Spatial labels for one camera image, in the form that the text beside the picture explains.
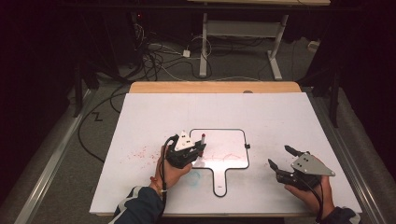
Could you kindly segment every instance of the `person's left hand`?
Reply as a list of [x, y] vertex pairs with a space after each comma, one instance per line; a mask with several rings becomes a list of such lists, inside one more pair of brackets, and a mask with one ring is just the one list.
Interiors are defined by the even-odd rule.
[[[157, 185], [161, 189], [163, 188], [163, 181], [162, 181], [161, 176], [160, 176], [160, 169], [161, 169], [160, 164], [162, 163], [162, 161], [163, 161], [162, 157], [160, 157], [158, 159], [158, 161], [157, 161], [157, 167], [155, 169], [155, 176], [154, 176], [157, 179], [157, 181], [156, 181]], [[172, 188], [178, 182], [178, 180], [183, 175], [187, 174], [192, 168], [192, 164], [190, 163], [190, 164], [187, 164], [183, 169], [178, 169], [176, 167], [173, 167], [167, 160], [165, 160], [163, 165], [164, 165], [164, 168], [165, 168], [166, 187], [168, 189]], [[156, 191], [158, 191], [154, 183], [151, 182], [149, 186], [151, 188], [155, 189]]]

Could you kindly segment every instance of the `person's arm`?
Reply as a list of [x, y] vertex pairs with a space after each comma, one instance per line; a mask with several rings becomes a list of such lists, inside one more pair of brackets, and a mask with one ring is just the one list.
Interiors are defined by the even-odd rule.
[[[361, 217], [349, 208], [335, 207], [332, 202], [332, 187], [330, 186], [329, 177], [324, 175], [321, 178], [321, 186], [316, 186], [314, 190], [321, 197], [323, 189], [323, 213], [321, 224], [358, 224], [361, 223]], [[315, 214], [319, 211], [317, 198], [311, 191], [299, 190], [291, 185], [285, 185], [285, 189], [297, 198], [301, 199], [305, 205]]]
[[[135, 187], [126, 199], [120, 202], [116, 209], [113, 220], [110, 224], [121, 223], [155, 223], [159, 214], [163, 211], [162, 186], [160, 176], [161, 158], [157, 161], [155, 176], [149, 177], [151, 183], [148, 187]], [[164, 163], [165, 181], [167, 189], [172, 188], [177, 181], [190, 171], [192, 164], [188, 164], [183, 169], [177, 169]]]

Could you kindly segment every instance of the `robotic hand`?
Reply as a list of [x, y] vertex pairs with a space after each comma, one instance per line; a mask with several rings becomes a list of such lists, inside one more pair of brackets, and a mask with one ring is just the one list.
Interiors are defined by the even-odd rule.
[[175, 134], [168, 139], [173, 141], [166, 151], [166, 159], [169, 163], [179, 169], [182, 169], [187, 164], [196, 161], [198, 156], [202, 157], [204, 154], [205, 134], [202, 134], [202, 139], [193, 143], [190, 137], [183, 131], [180, 135]]
[[299, 158], [291, 164], [294, 173], [279, 170], [277, 165], [268, 159], [270, 167], [276, 172], [277, 182], [292, 185], [300, 190], [310, 190], [320, 183], [322, 175], [335, 176], [335, 172], [327, 168], [308, 151], [301, 152], [289, 146], [285, 146], [285, 149], [291, 155]]

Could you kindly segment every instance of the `dark blue sleeve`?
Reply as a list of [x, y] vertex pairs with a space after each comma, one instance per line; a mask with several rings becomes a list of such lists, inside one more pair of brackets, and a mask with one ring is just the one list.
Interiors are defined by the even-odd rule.
[[110, 224], [153, 224], [163, 210], [163, 202], [150, 187], [134, 187], [120, 202]]
[[361, 224], [361, 217], [350, 208], [335, 207], [320, 224]]

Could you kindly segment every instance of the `person's hand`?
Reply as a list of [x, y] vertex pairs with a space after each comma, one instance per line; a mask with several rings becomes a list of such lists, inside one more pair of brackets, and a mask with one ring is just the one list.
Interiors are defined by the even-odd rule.
[[[157, 179], [156, 183], [157, 185], [162, 189], [163, 188], [163, 181], [160, 176], [160, 169], [161, 166], [160, 164], [163, 162], [163, 158], [160, 157], [157, 161], [157, 167], [155, 169], [155, 178]], [[190, 171], [192, 168], [192, 164], [186, 165], [183, 169], [178, 169], [176, 167], [173, 167], [167, 160], [165, 160], [165, 163], [163, 164], [165, 168], [165, 182], [166, 182], [166, 187], [168, 189], [172, 188], [177, 181], [186, 173]], [[155, 183], [151, 182], [149, 185], [151, 188], [155, 189], [158, 192], [157, 187], [155, 186]]]
[[[321, 185], [323, 188], [323, 199], [321, 199], [323, 201], [323, 214], [321, 219], [323, 220], [327, 215], [332, 212], [332, 210], [334, 210], [335, 207], [334, 203], [332, 202], [332, 187], [330, 186], [330, 180], [328, 176], [322, 176]], [[285, 189], [290, 191], [290, 193], [292, 193], [297, 198], [301, 199], [313, 213], [318, 213], [319, 203], [317, 198], [311, 191], [299, 190], [291, 185], [285, 185]], [[314, 190], [321, 198], [322, 194], [320, 185], [316, 186]]]

